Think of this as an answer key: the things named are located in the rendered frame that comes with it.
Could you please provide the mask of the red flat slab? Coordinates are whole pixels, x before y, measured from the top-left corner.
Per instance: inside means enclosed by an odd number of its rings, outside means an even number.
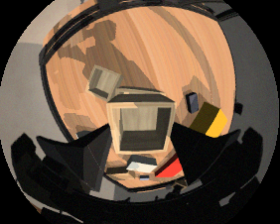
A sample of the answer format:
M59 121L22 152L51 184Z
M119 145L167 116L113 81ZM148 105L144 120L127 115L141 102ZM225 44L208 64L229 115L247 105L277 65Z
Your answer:
M171 177L175 176L177 172L182 170L181 164L179 163L179 158L177 158L176 153L174 153L171 158L164 163L159 170L155 171L155 177Z

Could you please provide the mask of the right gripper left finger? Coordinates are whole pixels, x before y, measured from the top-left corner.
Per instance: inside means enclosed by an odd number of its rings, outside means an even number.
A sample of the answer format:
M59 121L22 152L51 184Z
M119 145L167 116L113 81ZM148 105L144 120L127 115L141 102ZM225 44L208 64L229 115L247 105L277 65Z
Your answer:
M36 139L46 156L64 164L91 191L100 191L105 164L113 143L109 123L69 143L41 136Z

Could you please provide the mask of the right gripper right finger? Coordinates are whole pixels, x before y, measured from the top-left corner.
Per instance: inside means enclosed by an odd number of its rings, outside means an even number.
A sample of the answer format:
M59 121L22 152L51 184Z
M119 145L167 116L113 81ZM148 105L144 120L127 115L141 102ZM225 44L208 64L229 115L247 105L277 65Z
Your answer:
M170 139L179 158L187 186L200 181L200 177L209 170L223 153L224 149L238 139L240 129L210 137L180 123L172 124Z

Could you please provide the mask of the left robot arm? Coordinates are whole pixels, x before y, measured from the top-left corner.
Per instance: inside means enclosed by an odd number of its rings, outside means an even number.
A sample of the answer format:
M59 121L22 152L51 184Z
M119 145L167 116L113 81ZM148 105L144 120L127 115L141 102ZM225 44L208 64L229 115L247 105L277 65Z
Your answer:
M167 193L167 197L172 197L172 196L177 196L177 195L181 195L180 191L182 190L182 188L184 188L183 186L179 186L179 185L175 185L174 190L172 190L172 192ZM176 193L176 195L175 195Z

